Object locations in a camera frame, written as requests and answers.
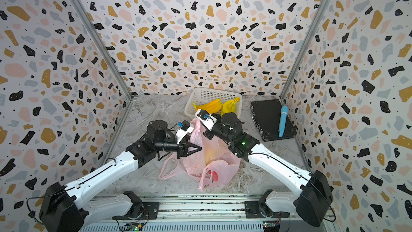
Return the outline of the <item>white plastic basket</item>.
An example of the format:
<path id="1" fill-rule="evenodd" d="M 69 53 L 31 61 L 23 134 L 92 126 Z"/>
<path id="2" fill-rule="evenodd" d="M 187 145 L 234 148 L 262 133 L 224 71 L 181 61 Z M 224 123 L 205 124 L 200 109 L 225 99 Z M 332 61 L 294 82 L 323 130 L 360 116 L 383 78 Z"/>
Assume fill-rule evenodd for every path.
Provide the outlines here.
<path id="1" fill-rule="evenodd" d="M 241 117 L 241 109 L 242 109 L 242 95 L 236 92 L 229 92 L 229 91 L 222 91 L 210 88 L 195 88 L 191 93 L 189 100 L 186 103 L 184 113 L 185 115 L 194 118 L 195 115 L 195 108 L 193 103 L 196 105 L 203 105 L 209 102 L 212 102 L 216 99 L 220 99 L 222 103 L 225 103 L 229 100 L 235 99 L 239 97 L 240 101 L 236 103 L 235 106 L 235 114 L 238 118 Z"/>

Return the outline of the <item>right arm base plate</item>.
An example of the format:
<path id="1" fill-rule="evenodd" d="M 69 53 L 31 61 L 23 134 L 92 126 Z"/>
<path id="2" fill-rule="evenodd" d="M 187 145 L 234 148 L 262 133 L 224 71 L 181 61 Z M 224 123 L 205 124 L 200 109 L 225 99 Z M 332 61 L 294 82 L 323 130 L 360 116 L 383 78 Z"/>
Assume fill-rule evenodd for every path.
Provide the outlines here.
<path id="1" fill-rule="evenodd" d="M 290 214 L 286 212 L 273 212 L 266 204 L 260 203 L 259 201 L 246 201 L 244 205 L 247 219 L 278 219 L 290 217 Z"/>

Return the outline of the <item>pink plastic bag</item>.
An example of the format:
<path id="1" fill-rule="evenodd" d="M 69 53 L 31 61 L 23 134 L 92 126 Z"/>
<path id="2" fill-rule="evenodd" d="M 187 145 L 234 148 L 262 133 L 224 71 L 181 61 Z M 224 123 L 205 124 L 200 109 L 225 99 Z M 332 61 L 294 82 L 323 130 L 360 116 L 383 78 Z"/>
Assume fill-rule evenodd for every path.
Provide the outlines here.
<path id="1" fill-rule="evenodd" d="M 202 149 L 181 160 L 185 173 L 206 185 L 228 183 L 237 174 L 240 159 L 229 151 L 223 140 L 217 137 L 208 140 L 203 135 L 206 129 L 198 119 L 194 118 L 191 124 L 194 131 L 189 141 Z"/>
<path id="2" fill-rule="evenodd" d="M 186 174 L 198 182 L 198 190 L 225 187 L 237 174 L 240 159 L 232 153 L 224 153 L 217 160 L 206 163 L 203 153 L 177 159 L 170 156 L 163 164 L 159 179 L 166 180 L 178 174 Z"/>

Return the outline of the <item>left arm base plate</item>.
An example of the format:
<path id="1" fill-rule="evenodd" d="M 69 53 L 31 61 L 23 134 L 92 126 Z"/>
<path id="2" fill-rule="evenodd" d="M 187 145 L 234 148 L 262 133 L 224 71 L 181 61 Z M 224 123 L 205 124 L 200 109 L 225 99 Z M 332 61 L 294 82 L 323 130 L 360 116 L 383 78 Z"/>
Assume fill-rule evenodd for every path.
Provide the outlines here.
<path id="1" fill-rule="evenodd" d="M 160 202 L 143 202 L 140 205 L 134 204 L 124 215 L 114 216 L 113 220 L 118 221 L 147 221 L 156 220 L 159 213 Z"/>

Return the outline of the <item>blue microphone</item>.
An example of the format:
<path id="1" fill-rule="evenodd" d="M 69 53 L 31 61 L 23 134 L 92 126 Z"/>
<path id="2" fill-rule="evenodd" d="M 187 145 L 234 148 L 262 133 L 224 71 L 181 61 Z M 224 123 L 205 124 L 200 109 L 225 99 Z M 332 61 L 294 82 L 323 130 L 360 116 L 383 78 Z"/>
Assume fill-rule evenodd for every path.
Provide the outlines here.
<path id="1" fill-rule="evenodd" d="M 285 132 L 288 111 L 289 111 L 289 108 L 286 105 L 282 106 L 281 112 L 280 112 L 279 137 L 283 137 L 283 134 Z"/>

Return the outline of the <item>aluminium rail frame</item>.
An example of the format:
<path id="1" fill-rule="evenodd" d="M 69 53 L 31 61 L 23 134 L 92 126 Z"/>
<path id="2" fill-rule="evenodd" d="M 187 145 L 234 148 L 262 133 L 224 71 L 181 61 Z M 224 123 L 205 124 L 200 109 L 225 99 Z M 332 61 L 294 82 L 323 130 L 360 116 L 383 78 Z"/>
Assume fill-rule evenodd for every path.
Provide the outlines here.
<path id="1" fill-rule="evenodd" d="M 142 232 L 263 232 L 264 221 L 277 221 L 280 232 L 337 232 L 339 228 L 324 221 L 313 227 L 297 214 L 289 218 L 247 219 L 244 202 L 257 201 L 256 195 L 193 195 L 184 197 L 144 197 L 143 202 L 160 202 L 156 220 L 118 221 L 107 218 L 81 228 L 83 232 L 124 232 L 127 223 L 142 223 Z"/>

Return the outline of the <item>yellow banana bunch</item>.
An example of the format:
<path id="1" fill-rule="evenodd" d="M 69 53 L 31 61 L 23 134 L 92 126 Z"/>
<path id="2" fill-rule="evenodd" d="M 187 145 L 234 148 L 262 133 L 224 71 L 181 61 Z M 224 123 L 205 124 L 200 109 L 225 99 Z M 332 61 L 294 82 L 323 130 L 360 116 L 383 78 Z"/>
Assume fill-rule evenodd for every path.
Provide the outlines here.
<path id="1" fill-rule="evenodd" d="M 206 165 L 209 165 L 213 161 L 217 161 L 223 154 L 223 148 L 218 142 L 211 142 L 206 145 L 204 150 L 204 157 Z"/>
<path id="2" fill-rule="evenodd" d="M 221 102 L 220 99 L 216 99 L 212 102 L 209 102 L 209 103 L 203 104 L 203 105 L 196 105 L 194 102 L 192 104 L 193 104 L 196 111 L 197 110 L 206 110 L 210 114 L 218 113 L 223 107 L 223 103 Z"/>

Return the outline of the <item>greenish banana bunch right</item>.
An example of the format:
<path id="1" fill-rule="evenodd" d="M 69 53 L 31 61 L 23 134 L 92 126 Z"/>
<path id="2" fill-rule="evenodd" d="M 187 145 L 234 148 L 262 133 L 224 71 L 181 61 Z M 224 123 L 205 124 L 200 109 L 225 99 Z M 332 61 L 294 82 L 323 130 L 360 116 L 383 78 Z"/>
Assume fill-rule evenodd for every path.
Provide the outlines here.
<path id="1" fill-rule="evenodd" d="M 236 110 L 236 104 L 240 102 L 240 98 L 236 97 L 230 101 L 227 101 L 223 104 L 221 109 L 221 116 L 227 113 L 234 113 Z"/>

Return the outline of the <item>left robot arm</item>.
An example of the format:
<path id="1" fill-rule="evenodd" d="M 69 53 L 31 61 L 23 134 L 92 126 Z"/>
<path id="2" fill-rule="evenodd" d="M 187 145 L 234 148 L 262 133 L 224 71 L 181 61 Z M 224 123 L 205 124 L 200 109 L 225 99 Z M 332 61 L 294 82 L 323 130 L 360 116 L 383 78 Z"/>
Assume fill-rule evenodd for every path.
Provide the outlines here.
<path id="1" fill-rule="evenodd" d="M 190 142 L 194 127 L 188 121 L 178 124 L 178 130 L 168 129 L 164 120 L 152 121 L 146 132 L 117 157 L 92 173 L 66 185 L 59 182 L 49 186 L 39 213 L 29 209 L 30 218 L 49 232 L 78 232 L 83 227 L 112 217 L 129 220 L 148 218 L 140 197 L 126 191 L 116 197 L 94 200 L 94 197 L 123 176 L 138 170 L 153 159 L 161 160 L 160 153 L 175 153 L 177 158 L 201 151 Z"/>

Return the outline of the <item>black case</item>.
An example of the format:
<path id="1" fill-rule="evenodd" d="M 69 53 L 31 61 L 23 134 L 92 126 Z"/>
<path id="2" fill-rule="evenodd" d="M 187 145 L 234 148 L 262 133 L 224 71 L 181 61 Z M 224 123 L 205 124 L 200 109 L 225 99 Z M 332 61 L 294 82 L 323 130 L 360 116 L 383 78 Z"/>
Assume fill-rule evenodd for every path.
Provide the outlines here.
<path id="1" fill-rule="evenodd" d="M 252 119 L 263 141 L 291 139 L 297 130 L 287 116 L 283 137 L 279 137 L 280 112 L 284 106 L 278 99 L 255 101 L 251 103 Z"/>

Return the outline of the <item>left green circuit board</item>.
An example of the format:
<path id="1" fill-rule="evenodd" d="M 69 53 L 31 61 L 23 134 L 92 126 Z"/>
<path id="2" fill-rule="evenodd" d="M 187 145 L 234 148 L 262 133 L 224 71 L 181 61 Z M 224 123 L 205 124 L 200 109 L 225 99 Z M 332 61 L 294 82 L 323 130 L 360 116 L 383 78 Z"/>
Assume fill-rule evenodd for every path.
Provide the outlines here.
<path id="1" fill-rule="evenodd" d="M 123 231 L 124 232 L 141 232 L 144 228 L 142 223 L 127 223 L 125 224 Z"/>

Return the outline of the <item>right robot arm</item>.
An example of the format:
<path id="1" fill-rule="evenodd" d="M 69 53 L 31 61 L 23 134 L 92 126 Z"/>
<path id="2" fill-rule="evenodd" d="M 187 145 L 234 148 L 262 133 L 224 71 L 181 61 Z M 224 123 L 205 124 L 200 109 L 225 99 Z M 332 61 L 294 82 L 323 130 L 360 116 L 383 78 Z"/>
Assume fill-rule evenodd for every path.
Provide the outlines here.
<path id="1" fill-rule="evenodd" d="M 265 147 L 258 139 L 244 132 L 242 123 L 235 113 L 226 113 L 219 118 L 206 110 L 195 114 L 206 128 L 205 137 L 223 140 L 231 153 L 268 172 L 293 193 L 279 197 L 273 190 L 267 190 L 258 201 L 259 212 L 271 218 L 275 213 L 296 213 L 313 227 L 320 227 L 326 214 L 332 209 L 332 191 L 327 177 L 320 171 L 311 173 L 301 169 Z"/>

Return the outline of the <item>right circuit board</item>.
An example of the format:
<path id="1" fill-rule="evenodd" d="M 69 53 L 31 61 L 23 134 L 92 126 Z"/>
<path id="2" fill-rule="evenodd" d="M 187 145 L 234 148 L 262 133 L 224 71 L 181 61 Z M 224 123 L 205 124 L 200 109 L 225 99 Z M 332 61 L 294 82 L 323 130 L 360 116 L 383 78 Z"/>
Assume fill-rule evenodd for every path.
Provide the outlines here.
<path id="1" fill-rule="evenodd" d="M 277 221 L 264 221 L 262 224 L 264 232 L 279 232 L 280 224 Z"/>

